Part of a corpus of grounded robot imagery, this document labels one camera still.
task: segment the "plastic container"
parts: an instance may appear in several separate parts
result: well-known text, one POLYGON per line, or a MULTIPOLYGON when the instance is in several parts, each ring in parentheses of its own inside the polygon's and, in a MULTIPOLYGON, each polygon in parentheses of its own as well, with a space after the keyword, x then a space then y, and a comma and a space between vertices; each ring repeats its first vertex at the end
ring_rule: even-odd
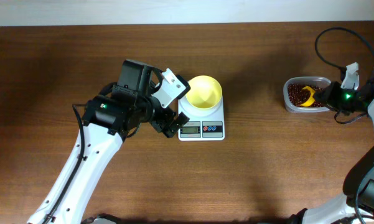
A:
POLYGON ((328 111, 329 109, 325 106, 320 108, 305 108, 300 106, 294 106, 289 100, 288 85, 290 84, 303 84, 303 85, 314 85, 321 88, 325 88, 330 85, 330 80, 324 77, 296 77, 288 80, 284 85, 284 100, 285 108, 291 113, 317 113, 328 111))

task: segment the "kitchen scale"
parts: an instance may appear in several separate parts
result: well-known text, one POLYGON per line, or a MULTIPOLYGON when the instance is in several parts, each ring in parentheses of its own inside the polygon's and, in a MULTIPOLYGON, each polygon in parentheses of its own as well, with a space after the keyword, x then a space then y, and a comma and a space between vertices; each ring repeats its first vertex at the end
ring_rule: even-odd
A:
POLYGON ((191 90, 179 100, 179 114, 189 122, 179 129, 181 141, 219 141, 225 137, 224 106, 220 84, 212 77, 189 81, 191 90))

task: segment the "brown wooden surface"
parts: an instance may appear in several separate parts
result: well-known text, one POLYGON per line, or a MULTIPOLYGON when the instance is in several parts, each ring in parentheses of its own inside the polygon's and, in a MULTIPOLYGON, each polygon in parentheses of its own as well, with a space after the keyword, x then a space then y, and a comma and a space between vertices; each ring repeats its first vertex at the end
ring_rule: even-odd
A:
MULTIPOLYGON (((150 220, 232 221, 288 217, 341 193, 350 168, 374 144, 368 118, 292 114, 283 85, 299 76, 339 79, 314 52, 316 35, 345 26, 374 47, 374 22, 0 28, 0 223, 25 223, 48 194, 77 136, 72 103, 118 79, 133 58, 187 80, 223 87, 226 138, 166 139, 144 124, 104 171, 83 217, 106 212, 150 220)), ((320 49, 341 65, 372 69, 350 35, 320 49)))

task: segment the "digital scale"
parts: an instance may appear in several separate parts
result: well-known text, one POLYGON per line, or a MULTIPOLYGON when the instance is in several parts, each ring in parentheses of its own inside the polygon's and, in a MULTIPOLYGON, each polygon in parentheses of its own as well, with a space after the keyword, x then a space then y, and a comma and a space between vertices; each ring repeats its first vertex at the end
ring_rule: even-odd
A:
MULTIPOLYGON (((189 84, 191 86, 191 91, 194 91, 194 90, 196 91, 195 89, 196 87, 194 86, 194 83, 192 83, 191 81, 189 81, 189 84)), ((206 91, 205 93, 203 93, 203 95, 209 94, 210 96, 213 96, 212 91, 213 90, 206 91)), ((197 94, 198 94, 198 97, 197 97, 198 101, 201 102, 202 91, 200 91, 197 94)), ((188 101, 187 95, 181 98, 178 102, 179 103, 179 114, 183 112, 187 117, 190 118, 189 122, 179 129, 179 139, 181 141, 223 140, 225 137, 225 127, 224 127, 224 106, 223 106, 223 97, 222 97, 221 87, 220 87, 219 93, 217 93, 217 95, 215 96, 219 100, 214 99, 211 102, 211 103, 214 102, 213 104, 215 104, 215 102, 218 102, 218 103, 216 103, 214 106, 206 105, 208 107, 207 109, 201 109, 196 106, 193 106, 188 101)))

